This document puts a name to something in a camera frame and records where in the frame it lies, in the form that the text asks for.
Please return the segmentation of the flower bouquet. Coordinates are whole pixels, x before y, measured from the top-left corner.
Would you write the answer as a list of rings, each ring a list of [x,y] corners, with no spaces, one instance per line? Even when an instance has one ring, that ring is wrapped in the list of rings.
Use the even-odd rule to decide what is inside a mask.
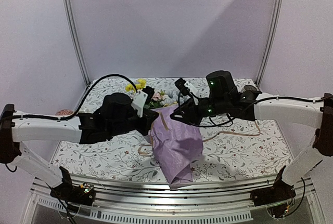
[[[149,109],[158,113],[157,119],[144,138],[151,145],[168,184],[172,187],[193,182],[190,164],[203,151],[203,139],[198,127],[173,120],[171,114],[178,107],[175,97],[157,91],[148,101]]]

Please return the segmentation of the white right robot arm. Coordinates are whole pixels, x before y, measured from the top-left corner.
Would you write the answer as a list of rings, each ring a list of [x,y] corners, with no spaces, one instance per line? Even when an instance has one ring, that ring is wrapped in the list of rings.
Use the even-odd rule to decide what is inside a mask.
[[[275,121],[281,127],[300,127],[311,134],[309,143],[293,161],[281,170],[277,184],[269,190],[273,201],[280,201],[302,176],[314,169],[323,159],[332,156],[332,95],[322,97],[281,96],[260,91],[251,84],[237,88],[228,71],[215,71],[206,76],[208,95],[201,96],[190,81],[175,81],[180,96],[188,99],[171,114],[171,119],[184,124],[204,127],[202,120],[222,114],[229,122]]]

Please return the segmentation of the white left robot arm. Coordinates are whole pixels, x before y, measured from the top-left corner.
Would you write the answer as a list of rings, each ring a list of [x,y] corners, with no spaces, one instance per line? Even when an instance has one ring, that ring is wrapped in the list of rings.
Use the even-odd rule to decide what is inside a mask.
[[[159,114],[144,107],[147,94],[139,92],[134,99],[123,93],[104,97],[94,113],[74,116],[25,115],[15,111],[13,104],[5,106],[1,114],[1,163],[17,166],[44,181],[66,200],[77,196],[69,173],[45,161],[29,150],[25,141],[68,141],[95,144],[118,135],[137,131],[148,135]]]

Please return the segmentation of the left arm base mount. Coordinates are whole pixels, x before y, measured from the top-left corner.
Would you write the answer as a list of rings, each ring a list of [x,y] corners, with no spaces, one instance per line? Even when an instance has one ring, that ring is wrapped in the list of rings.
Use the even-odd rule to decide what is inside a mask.
[[[63,200],[66,203],[92,206],[96,197],[94,186],[87,182],[82,183],[80,186],[75,186],[72,183],[69,172],[61,166],[59,169],[62,174],[61,184],[50,188],[50,196]]]

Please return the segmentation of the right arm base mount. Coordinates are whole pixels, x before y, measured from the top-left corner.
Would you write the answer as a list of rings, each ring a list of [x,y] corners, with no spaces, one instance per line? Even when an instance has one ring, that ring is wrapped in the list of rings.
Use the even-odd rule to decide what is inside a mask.
[[[284,200],[291,199],[296,196],[293,186],[283,182],[283,172],[286,166],[284,166],[274,181],[271,187],[252,190],[250,193],[250,199],[255,206],[262,206],[272,204]]]

